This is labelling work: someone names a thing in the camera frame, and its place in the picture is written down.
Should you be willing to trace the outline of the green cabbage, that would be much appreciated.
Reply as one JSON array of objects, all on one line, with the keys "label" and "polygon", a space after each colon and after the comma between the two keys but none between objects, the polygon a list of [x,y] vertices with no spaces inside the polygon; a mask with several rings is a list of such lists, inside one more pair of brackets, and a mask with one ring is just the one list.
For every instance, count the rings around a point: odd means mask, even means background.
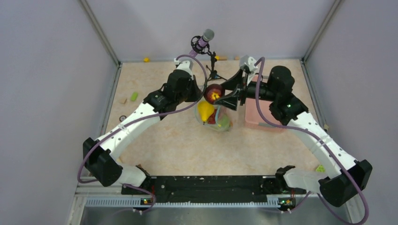
[{"label": "green cabbage", "polygon": [[221,131],[227,131],[231,128],[231,120],[228,115],[224,114],[217,120],[218,127]]}]

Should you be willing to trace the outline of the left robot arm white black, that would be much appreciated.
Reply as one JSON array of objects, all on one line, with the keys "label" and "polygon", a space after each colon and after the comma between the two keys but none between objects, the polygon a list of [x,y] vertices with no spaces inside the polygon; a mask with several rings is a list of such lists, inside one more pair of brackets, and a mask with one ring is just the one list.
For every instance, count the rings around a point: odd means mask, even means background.
[{"label": "left robot arm white black", "polygon": [[178,113],[182,102],[196,102],[202,97],[191,69],[177,68],[159,90],[144,98],[138,108],[117,127],[97,138],[83,143],[84,167],[104,187],[129,183],[140,194],[149,191],[151,182],[145,172],[136,166],[117,163],[117,158],[130,143],[151,125],[167,115]]}]

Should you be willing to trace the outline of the pink plastic perforated basket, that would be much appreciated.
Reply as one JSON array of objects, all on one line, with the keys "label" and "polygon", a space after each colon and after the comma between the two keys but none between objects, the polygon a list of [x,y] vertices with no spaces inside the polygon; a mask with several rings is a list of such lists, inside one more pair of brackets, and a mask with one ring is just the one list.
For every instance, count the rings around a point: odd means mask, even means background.
[{"label": "pink plastic perforated basket", "polygon": [[[264,101],[264,100],[259,101],[260,110],[261,110],[262,114],[270,122],[281,125],[281,123],[279,121],[277,121],[272,116],[271,111],[269,110],[270,104],[271,104],[271,102],[269,102],[269,101]],[[247,128],[263,130],[263,131],[267,131],[267,132],[275,132],[276,133],[276,132],[283,131],[281,128],[274,127],[274,126],[266,123],[262,119],[262,117],[258,113],[255,99],[253,99],[253,98],[247,98],[245,101],[245,126]]]}]

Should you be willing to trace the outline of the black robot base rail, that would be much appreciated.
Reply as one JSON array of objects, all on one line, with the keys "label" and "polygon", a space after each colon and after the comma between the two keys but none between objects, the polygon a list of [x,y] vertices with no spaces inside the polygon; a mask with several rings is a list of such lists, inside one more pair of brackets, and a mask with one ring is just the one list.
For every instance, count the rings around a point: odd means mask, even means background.
[{"label": "black robot base rail", "polygon": [[271,195],[306,194],[300,188],[282,189],[275,176],[157,176],[142,189],[157,203],[266,203]]}]

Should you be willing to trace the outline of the yellow lemon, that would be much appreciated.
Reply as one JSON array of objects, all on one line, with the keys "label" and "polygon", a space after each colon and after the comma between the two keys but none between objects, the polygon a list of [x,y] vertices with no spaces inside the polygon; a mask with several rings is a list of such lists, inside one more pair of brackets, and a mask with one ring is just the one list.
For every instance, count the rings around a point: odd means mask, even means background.
[{"label": "yellow lemon", "polygon": [[214,106],[207,101],[201,101],[197,106],[198,113],[202,122],[207,122],[210,116],[214,113]]}]

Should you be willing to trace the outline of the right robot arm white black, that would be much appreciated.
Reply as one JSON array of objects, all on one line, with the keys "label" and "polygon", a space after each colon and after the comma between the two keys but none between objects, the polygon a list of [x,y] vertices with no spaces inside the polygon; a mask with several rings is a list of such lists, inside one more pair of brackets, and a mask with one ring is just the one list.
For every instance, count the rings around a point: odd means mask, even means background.
[{"label": "right robot arm white black", "polygon": [[275,180],[279,192],[304,189],[322,195],[335,207],[356,195],[363,196],[372,172],[371,164],[355,159],[325,132],[306,105],[293,94],[294,83],[290,70],[284,66],[273,67],[266,82],[254,80],[254,74],[240,69],[221,84],[222,89],[230,93],[215,103],[236,110],[247,98],[269,101],[271,114],[277,120],[276,127],[294,133],[325,168],[325,173],[302,171],[290,165],[279,168]]}]

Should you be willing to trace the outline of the clear zip bag blue zipper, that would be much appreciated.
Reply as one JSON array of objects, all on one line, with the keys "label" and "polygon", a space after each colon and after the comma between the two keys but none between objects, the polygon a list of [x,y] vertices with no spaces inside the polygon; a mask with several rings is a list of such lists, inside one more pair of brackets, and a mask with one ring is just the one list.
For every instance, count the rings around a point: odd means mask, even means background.
[{"label": "clear zip bag blue zipper", "polygon": [[210,84],[206,87],[203,98],[194,106],[197,122],[218,132],[229,131],[233,121],[228,108],[214,105],[214,102],[225,95],[225,89],[220,84]]}]

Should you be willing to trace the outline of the red grapes bunch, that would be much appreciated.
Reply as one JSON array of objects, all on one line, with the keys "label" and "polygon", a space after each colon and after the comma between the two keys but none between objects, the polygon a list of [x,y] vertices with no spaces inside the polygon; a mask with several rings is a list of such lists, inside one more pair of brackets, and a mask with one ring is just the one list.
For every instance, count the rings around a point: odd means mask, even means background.
[{"label": "red grapes bunch", "polygon": [[217,117],[216,114],[217,114],[217,109],[215,109],[214,112],[207,119],[208,124],[210,124],[210,125],[216,124],[216,117]]}]

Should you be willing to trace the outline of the red apple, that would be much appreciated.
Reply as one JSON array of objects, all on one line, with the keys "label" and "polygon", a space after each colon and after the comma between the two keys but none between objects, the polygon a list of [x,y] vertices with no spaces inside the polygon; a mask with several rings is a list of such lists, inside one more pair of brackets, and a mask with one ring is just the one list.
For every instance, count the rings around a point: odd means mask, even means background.
[{"label": "red apple", "polygon": [[210,84],[205,89],[204,99],[214,105],[215,101],[225,95],[225,89],[220,84]]}]

